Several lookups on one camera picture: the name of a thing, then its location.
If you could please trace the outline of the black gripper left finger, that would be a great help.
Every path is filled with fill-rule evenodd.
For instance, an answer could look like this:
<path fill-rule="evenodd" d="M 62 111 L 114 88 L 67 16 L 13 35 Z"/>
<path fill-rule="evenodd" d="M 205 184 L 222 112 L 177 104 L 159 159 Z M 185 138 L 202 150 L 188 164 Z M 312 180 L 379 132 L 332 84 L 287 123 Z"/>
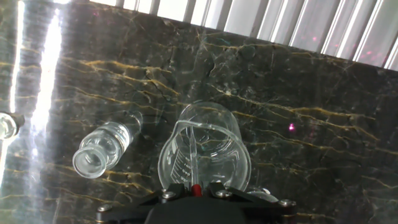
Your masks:
<path fill-rule="evenodd" d="M 157 190 L 135 202 L 116 206 L 111 203 L 100 205 L 96 211 L 97 223 L 144 223 L 156 205 L 192 196 L 184 184 L 171 184 L 167 189 Z"/>

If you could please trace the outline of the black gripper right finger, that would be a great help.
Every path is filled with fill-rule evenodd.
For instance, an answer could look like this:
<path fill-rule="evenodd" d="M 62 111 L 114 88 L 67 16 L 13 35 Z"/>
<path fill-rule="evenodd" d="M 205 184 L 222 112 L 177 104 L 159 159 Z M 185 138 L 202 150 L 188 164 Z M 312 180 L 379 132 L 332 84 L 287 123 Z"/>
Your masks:
<path fill-rule="evenodd" d="M 208 184 L 202 196 L 205 223 L 295 223 L 295 201 L 277 199 L 265 192 L 245 192 L 225 187 L 220 182 Z"/>

